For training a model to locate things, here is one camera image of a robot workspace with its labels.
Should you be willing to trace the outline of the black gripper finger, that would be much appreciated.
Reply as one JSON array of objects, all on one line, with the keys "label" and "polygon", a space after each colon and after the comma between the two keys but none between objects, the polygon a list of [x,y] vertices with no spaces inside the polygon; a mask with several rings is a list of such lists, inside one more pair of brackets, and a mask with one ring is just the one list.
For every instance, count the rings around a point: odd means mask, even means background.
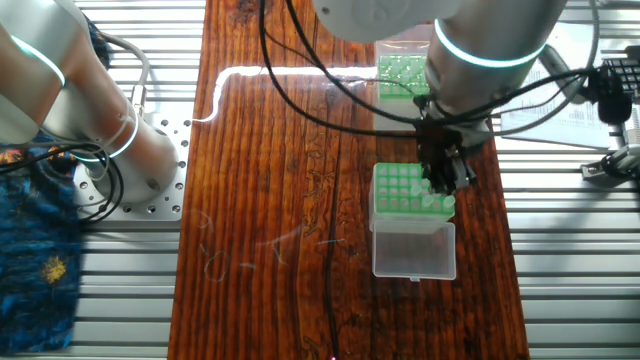
[{"label": "black gripper finger", "polygon": [[467,158],[460,153],[454,153],[451,157],[454,170],[454,185],[456,190],[461,190],[476,181],[476,174],[467,162]]},{"label": "black gripper finger", "polygon": [[424,167],[424,177],[430,181],[431,189],[440,195],[449,195],[450,185],[444,162],[428,163]]}]

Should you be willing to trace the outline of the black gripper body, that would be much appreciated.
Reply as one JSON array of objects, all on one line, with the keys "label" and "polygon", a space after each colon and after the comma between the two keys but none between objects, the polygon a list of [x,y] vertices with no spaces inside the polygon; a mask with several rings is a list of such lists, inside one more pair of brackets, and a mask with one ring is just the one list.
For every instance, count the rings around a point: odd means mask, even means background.
[{"label": "black gripper body", "polygon": [[417,136],[417,159],[422,166],[435,166],[445,161],[467,161],[478,154],[490,139],[484,120],[461,125],[435,125],[427,116],[414,126]]}]

